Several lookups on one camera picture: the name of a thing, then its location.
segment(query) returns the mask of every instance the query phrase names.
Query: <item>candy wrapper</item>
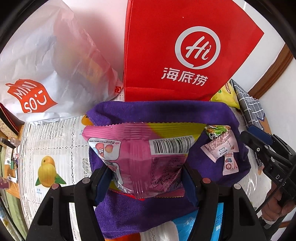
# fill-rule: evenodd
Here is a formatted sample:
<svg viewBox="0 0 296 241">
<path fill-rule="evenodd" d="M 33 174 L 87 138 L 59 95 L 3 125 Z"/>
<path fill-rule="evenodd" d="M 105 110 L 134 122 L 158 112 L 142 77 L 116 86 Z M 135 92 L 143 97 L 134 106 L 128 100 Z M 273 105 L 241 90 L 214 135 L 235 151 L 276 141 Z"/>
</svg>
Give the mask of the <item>candy wrapper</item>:
<svg viewBox="0 0 296 241">
<path fill-rule="evenodd" d="M 237 140 L 232 130 L 225 132 L 210 143 L 203 145 L 201 149 L 215 163 L 218 158 L 224 156 L 226 153 L 239 152 Z"/>
<path fill-rule="evenodd" d="M 212 125 L 205 127 L 205 131 L 211 140 L 216 139 L 229 130 L 230 126 Z"/>
<path fill-rule="evenodd" d="M 223 176 L 237 173 L 239 171 L 237 167 L 237 163 L 234 159 L 233 152 L 229 152 L 225 154 L 225 161 L 224 161 L 224 167 L 223 167 Z"/>
<path fill-rule="evenodd" d="M 199 123 L 123 123 L 87 126 L 82 136 L 114 172 L 116 187 L 137 199 L 172 197 L 181 168 L 205 128 Z"/>
</svg>

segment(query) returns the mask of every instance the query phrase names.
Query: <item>yellow snack bag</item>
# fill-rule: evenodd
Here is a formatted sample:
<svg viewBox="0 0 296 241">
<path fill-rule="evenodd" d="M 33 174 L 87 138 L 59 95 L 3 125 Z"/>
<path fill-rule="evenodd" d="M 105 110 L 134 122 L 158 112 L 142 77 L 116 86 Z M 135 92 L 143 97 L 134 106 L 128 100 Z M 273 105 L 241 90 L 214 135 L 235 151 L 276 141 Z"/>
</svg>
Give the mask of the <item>yellow snack bag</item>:
<svg viewBox="0 0 296 241">
<path fill-rule="evenodd" d="M 237 95 L 229 81 L 211 98 L 211 101 L 223 102 L 230 107 L 239 109 Z"/>
</svg>

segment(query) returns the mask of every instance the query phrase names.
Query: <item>red paper bag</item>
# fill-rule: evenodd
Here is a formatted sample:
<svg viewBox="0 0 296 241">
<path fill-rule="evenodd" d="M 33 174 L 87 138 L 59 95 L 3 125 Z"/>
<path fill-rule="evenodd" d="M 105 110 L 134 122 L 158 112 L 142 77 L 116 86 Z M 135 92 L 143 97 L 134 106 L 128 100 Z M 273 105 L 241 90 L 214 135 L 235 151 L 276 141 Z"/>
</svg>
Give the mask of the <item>red paper bag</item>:
<svg viewBox="0 0 296 241">
<path fill-rule="evenodd" d="M 126 101 L 209 101 L 264 34 L 232 0 L 129 0 L 126 21 Z"/>
</svg>

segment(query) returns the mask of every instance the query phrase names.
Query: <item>white plastic bag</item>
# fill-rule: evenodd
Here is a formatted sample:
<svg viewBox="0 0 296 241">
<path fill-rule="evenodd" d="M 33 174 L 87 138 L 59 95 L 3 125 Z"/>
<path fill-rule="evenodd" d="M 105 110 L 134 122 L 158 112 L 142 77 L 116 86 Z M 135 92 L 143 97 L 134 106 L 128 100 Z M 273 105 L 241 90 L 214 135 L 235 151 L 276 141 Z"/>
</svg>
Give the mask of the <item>white plastic bag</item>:
<svg viewBox="0 0 296 241">
<path fill-rule="evenodd" d="M 122 87 L 117 72 L 61 0 L 34 12 L 0 54 L 0 102 L 26 122 L 83 115 Z"/>
</svg>

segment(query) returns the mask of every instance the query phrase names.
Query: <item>gray checkered fabric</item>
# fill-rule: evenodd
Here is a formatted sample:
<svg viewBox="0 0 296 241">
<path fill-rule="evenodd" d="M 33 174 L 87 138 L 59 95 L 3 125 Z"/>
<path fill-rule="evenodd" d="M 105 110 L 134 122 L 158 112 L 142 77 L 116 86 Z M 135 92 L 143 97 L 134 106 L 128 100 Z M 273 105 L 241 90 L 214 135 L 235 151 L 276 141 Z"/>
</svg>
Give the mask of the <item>gray checkered fabric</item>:
<svg viewBox="0 0 296 241">
<path fill-rule="evenodd" d="M 235 90 L 237 99 L 239 101 L 240 110 L 244 116 L 247 126 L 255 125 L 261 130 L 264 130 L 259 120 L 264 121 L 265 113 L 259 102 L 259 100 L 251 97 L 242 87 L 240 87 L 233 79 L 230 80 L 230 84 Z M 259 166 L 262 166 L 262 162 L 257 158 Z"/>
</svg>

